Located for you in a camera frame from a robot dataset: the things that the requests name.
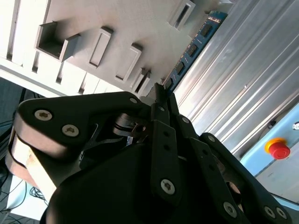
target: cable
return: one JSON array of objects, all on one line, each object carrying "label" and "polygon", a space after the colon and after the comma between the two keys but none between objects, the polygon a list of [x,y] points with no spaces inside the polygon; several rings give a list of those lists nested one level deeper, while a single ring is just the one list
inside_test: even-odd
[{"label": "cable", "polygon": [[46,205],[48,205],[48,203],[47,203],[47,201],[46,201],[46,198],[44,197],[44,195],[42,194],[42,192],[41,192],[39,189],[37,189],[36,187],[32,187],[32,188],[30,189],[29,194],[30,194],[31,196],[33,196],[33,197],[36,197],[36,198],[39,198],[39,199],[43,200],[43,202],[44,202]]},{"label": "cable", "polygon": [[10,123],[12,122],[13,120],[7,120],[7,121],[3,121],[2,123],[0,123],[0,125],[6,125],[5,123]]},{"label": "cable", "polygon": [[25,199],[26,199],[26,195],[27,195],[27,182],[25,182],[25,195],[24,195],[23,201],[22,201],[19,205],[15,206],[15,207],[13,207],[13,208],[5,209],[5,210],[1,210],[0,212],[11,211],[11,210],[13,210],[13,209],[18,208],[19,206],[21,206],[21,205],[24,203],[24,201],[25,201]]},{"label": "cable", "polygon": [[5,127],[9,127],[9,126],[11,126],[11,124],[0,126],[0,128],[5,128]]},{"label": "cable", "polygon": [[18,183],[18,185],[12,190],[12,191],[10,191],[4,198],[2,198],[2,200],[0,201],[0,203],[7,197],[7,196],[9,196],[9,194],[11,193],[11,192],[13,192],[21,183],[23,182],[23,180],[21,180],[19,183]]},{"label": "cable", "polygon": [[10,219],[14,219],[13,222],[10,222],[10,223],[8,223],[8,224],[11,224],[11,223],[14,223],[14,222],[17,222],[17,223],[21,224],[19,221],[20,221],[21,219],[25,218],[25,217],[22,217],[22,218],[16,219],[16,218],[14,218],[14,217],[12,217],[12,216],[8,216],[8,217],[10,217]]},{"label": "cable", "polygon": [[6,140],[3,141],[2,145],[0,146],[0,151],[2,150],[2,147],[5,145],[5,143],[7,143],[9,140],[9,138],[7,138]]},{"label": "cable", "polygon": [[6,139],[10,133],[11,133],[12,127],[10,126],[9,129],[7,129],[2,135],[0,135],[0,142],[3,142],[4,139]]},{"label": "cable", "polygon": [[1,184],[0,189],[2,189],[2,187],[3,187],[4,183],[5,183],[5,181],[8,179],[9,171],[8,171],[8,169],[7,169],[6,166],[5,166],[5,169],[6,169],[6,177],[5,177],[5,180],[3,181],[3,183]]}]

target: white surface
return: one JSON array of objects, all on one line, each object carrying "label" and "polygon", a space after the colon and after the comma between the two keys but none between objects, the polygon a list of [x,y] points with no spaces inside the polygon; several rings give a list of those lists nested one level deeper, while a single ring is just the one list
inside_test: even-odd
[{"label": "white surface", "polygon": [[[19,183],[20,185],[14,191],[12,191]],[[26,194],[25,201],[22,203],[22,205],[12,209],[11,213],[35,220],[40,220],[43,212],[47,208],[47,205],[43,200],[33,197],[29,194],[31,188],[32,186],[27,183],[27,191],[25,192],[25,181],[17,176],[13,176],[9,191],[12,192],[8,196],[7,208],[9,209],[19,205],[23,201]]]},{"label": "white surface", "polygon": [[0,56],[6,58],[9,48],[10,30],[12,28],[14,5],[13,0],[0,0]]},{"label": "white surface", "polygon": [[38,25],[44,23],[48,7],[48,0],[21,0],[20,2],[12,61],[23,65],[25,69],[32,70],[34,65]]}]

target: screw head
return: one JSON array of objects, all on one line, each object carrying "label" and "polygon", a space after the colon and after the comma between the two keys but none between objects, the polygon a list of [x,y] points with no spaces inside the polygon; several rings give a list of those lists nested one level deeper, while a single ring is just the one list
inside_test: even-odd
[{"label": "screw head", "polygon": [[79,129],[74,125],[65,125],[62,127],[62,133],[68,137],[77,137],[79,135]]},{"label": "screw head", "polygon": [[233,207],[233,205],[229,202],[223,203],[224,210],[233,218],[237,217],[237,211]]},{"label": "screw head", "polygon": [[165,109],[161,106],[158,107],[161,111],[165,111]]},{"label": "screw head", "polygon": [[270,216],[272,218],[275,218],[275,214],[274,214],[274,212],[272,211],[271,208],[269,208],[268,206],[265,206],[264,209],[265,209],[265,212],[267,213],[268,216]]},{"label": "screw head", "polygon": [[137,104],[137,100],[135,100],[134,98],[130,98],[130,101],[133,102],[134,104]]},{"label": "screw head", "polygon": [[188,118],[183,117],[182,120],[183,120],[183,122],[185,122],[185,123],[187,123],[187,124],[189,123]]},{"label": "screw head", "polygon": [[169,195],[173,195],[175,192],[173,183],[167,179],[163,179],[161,181],[161,188],[163,191],[165,191],[166,194],[169,194]]},{"label": "screw head", "polygon": [[52,114],[49,111],[46,110],[38,110],[34,113],[34,116],[42,121],[47,121],[52,119]]},{"label": "screw head", "polygon": [[208,136],[209,140],[211,140],[212,142],[215,142],[215,138],[211,135]]},{"label": "screw head", "polygon": [[277,213],[284,219],[288,219],[288,217],[286,216],[285,212],[281,210],[281,208],[277,207],[276,208]]}]

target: metal linkage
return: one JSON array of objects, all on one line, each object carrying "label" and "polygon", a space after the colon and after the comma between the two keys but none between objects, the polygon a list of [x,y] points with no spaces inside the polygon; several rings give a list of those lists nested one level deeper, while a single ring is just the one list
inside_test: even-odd
[{"label": "metal linkage", "polygon": [[242,196],[242,209],[252,223],[288,224],[291,217],[277,200],[250,174],[250,172],[212,134],[203,133],[199,140],[209,145],[225,170],[222,176],[232,182]]}]

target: black cable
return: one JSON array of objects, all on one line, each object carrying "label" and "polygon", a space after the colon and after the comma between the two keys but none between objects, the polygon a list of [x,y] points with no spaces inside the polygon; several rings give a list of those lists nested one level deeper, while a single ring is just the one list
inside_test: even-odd
[{"label": "black cable", "polygon": [[7,218],[7,219],[5,219],[5,221],[8,221],[8,220],[13,220],[12,222],[10,222],[8,224],[11,224],[11,223],[14,223],[14,222],[18,222],[19,224],[22,224],[19,221],[17,221],[15,218]]},{"label": "black cable", "polygon": [[21,206],[21,205],[24,203],[24,201],[25,201],[25,199],[26,199],[26,195],[27,195],[27,182],[25,182],[25,195],[24,195],[23,201],[22,201],[19,205],[15,206],[15,207],[13,207],[13,208],[5,209],[5,210],[1,210],[0,212],[11,211],[11,210],[13,210],[13,209],[18,208],[19,206]]},{"label": "black cable", "polygon": [[39,198],[39,199],[43,200],[43,202],[44,202],[46,205],[48,205],[46,198],[44,197],[44,195],[42,194],[42,192],[41,192],[39,189],[37,189],[36,187],[32,187],[32,188],[30,189],[29,194],[30,194],[31,196],[33,196],[33,197],[36,197],[36,198]]},{"label": "black cable", "polygon": [[1,184],[0,189],[2,189],[2,187],[3,187],[4,183],[5,183],[5,181],[8,179],[8,176],[9,176],[9,171],[8,171],[8,169],[7,169],[6,166],[5,166],[5,169],[6,169],[6,177],[5,177],[5,180],[3,181],[3,183]]},{"label": "black cable", "polygon": [[10,222],[10,223],[8,223],[8,224],[11,224],[11,223],[14,223],[14,222],[17,222],[17,223],[21,224],[19,221],[20,221],[21,219],[25,218],[25,217],[22,217],[22,218],[16,219],[16,218],[14,218],[14,217],[12,217],[12,216],[7,216],[7,217],[10,217],[11,219],[14,219],[13,222]]},{"label": "black cable", "polygon": [[23,182],[23,180],[21,180],[21,182],[19,182],[18,183],[18,185],[12,190],[12,191],[10,191],[4,198],[2,198],[2,200],[0,201],[0,203],[7,197],[7,196],[9,196],[9,194],[11,193],[11,192],[13,192],[21,183]]},{"label": "black cable", "polygon": [[2,147],[5,145],[5,143],[8,142],[8,140],[9,140],[9,138],[7,138],[6,140],[4,140],[3,143],[0,145],[0,151],[2,150]]},{"label": "black cable", "polygon": [[0,123],[0,125],[3,125],[4,123],[9,123],[12,122],[13,120],[7,120],[7,121],[3,121],[2,123]]},{"label": "black cable", "polygon": [[3,142],[4,139],[6,139],[10,133],[11,133],[12,127],[7,129],[2,135],[0,135],[0,142]]},{"label": "black cable", "polygon": [[21,93],[21,97],[20,97],[20,100],[19,100],[19,104],[24,101],[24,99],[25,99],[25,93],[26,93],[26,89],[23,88],[22,89],[22,93]]}]

